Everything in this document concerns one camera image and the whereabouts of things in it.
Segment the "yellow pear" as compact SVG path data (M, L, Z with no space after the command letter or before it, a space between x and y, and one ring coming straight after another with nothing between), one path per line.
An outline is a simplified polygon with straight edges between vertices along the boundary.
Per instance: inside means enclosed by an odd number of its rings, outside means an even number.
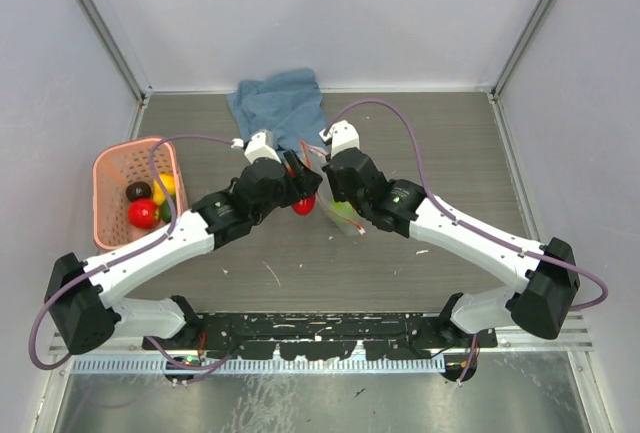
M160 174L158 179L152 182L152 200L157 206L162 206L167 197L174 197L176 186L172 174Z

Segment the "blue cloth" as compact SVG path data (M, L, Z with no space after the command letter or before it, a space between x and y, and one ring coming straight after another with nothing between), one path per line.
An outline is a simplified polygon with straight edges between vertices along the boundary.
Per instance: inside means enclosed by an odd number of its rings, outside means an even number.
M268 130L279 154L300 152L302 143L324 146L319 135L327 127L322 100L310 68L279 73L263 81L243 80L227 95L241 138L247 141L258 131Z

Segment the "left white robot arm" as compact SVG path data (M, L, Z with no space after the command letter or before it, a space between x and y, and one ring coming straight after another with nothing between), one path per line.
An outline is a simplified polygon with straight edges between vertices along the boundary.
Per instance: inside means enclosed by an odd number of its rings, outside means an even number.
M178 349L194 346L200 325L183 298L148 302L128 293L248 235L273 210L314 196L321 183L293 151L282 160L257 158L227 188L204 196L155 232L84 261L73 253L58 258L45 304L68 352L85 354L125 335L166 338Z

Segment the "pink plastic basket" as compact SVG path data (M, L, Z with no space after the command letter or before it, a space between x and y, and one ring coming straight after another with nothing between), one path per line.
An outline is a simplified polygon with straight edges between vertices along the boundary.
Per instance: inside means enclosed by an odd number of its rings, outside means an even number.
M129 222L130 202L126 188L136 182L151 185L151 164L160 174L172 175L176 186L177 210L188 209L187 194L177 153L172 143L161 145L153 156L151 148L160 141L147 137L112 146L103 151L93 165L93 234L96 246L105 251L120 248L149 234Z

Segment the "green fruit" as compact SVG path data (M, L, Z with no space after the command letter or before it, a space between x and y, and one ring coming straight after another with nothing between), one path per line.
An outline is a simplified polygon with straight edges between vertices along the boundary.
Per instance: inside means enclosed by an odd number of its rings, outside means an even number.
M172 213L168 201L164 201L160 206L159 218L166 224L169 224L172 221Z

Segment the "red apple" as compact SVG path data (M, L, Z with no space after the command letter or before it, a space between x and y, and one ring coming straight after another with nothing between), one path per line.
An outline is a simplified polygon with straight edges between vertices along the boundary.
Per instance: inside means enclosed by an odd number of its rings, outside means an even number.
M128 221L138 229L151 230L158 222L158 205L151 199L141 198L131 202L128 208Z

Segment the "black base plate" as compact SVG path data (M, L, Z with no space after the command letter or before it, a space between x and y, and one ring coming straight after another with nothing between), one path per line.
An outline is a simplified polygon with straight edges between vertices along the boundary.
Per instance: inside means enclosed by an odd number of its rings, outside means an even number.
M444 322L424 313L216 313L202 315L201 330L184 346L160 340L165 350L200 348L209 358L226 355L286 361L347 359L358 346L365 359L430 359L448 348L466 349L471 336L449 333Z

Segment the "red yellow mango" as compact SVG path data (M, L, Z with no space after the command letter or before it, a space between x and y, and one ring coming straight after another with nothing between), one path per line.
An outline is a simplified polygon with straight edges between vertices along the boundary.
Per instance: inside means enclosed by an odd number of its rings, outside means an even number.
M309 197L303 198L291 206L291 209L299 216L307 216L309 215L316 205L316 197L317 195L311 195Z

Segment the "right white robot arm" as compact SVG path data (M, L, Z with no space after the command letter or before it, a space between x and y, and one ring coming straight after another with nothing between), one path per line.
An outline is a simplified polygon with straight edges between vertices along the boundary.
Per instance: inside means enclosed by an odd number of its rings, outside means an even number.
M492 274L502 287L452 295L440 314L444 343L459 347L473 334L518 326L542 339L558 337L579 290L571 246L513 236L450 205L438 209L423 187L389 180L357 148L331 157L323 167L335 199L347 201L376 228L430 243Z

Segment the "green apple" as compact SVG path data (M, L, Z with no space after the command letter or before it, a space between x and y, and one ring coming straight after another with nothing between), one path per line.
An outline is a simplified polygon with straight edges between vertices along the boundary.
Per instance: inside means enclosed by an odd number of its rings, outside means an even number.
M332 208L333 211L342 218L352 219L356 215L353 207L347 202L333 202Z

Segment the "dark brown fruit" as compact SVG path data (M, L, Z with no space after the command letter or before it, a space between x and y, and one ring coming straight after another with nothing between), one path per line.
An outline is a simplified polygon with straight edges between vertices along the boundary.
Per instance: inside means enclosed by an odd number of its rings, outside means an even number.
M126 187L125 196L131 203L140 199L150 199L152 197L152 188L144 181L137 181Z

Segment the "clear orange zip bag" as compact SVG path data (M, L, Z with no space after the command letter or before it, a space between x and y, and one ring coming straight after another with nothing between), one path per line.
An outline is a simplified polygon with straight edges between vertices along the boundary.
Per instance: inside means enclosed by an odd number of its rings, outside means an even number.
M316 205L347 236L364 235L366 230L361 219L348 202L337 202L322 167L326 164L326 151L301 140L301 155L304 163L313 172L322 177L322 183L316 192Z

